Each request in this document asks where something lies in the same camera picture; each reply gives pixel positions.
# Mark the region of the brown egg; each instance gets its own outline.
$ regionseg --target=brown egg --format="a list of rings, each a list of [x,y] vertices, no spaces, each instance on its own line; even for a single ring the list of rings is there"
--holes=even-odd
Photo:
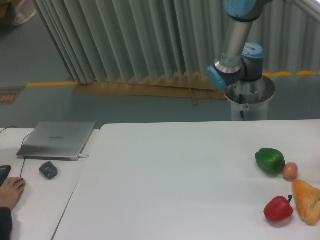
[[[283,176],[288,180],[293,180],[297,177],[298,166],[294,162],[288,162],[283,168]]]

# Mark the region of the gray mouse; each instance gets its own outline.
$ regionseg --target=gray mouse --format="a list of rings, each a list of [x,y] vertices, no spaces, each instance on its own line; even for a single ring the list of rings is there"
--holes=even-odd
[[[58,169],[50,161],[42,164],[42,166],[39,168],[39,171],[49,180],[58,175]]]

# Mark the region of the laptop logo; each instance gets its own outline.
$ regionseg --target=laptop logo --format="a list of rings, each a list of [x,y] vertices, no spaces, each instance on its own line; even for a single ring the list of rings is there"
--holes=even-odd
[[[64,139],[63,136],[51,136],[50,139]]]

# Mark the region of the gray floor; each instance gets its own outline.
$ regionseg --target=gray floor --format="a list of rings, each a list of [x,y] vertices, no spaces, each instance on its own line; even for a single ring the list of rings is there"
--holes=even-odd
[[[0,28],[0,87],[69,81],[38,16],[18,28]],[[320,75],[273,77],[269,120],[320,119]],[[112,123],[230,121],[226,100],[72,93],[74,86],[26,87],[12,105],[0,105],[0,128],[34,128],[41,121]]]

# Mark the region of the keyboard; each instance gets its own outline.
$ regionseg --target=keyboard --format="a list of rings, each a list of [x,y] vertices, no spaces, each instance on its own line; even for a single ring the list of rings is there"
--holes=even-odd
[[[9,176],[9,173],[11,171],[11,166],[6,165],[6,166],[0,166],[0,188],[4,181],[7,179]]]

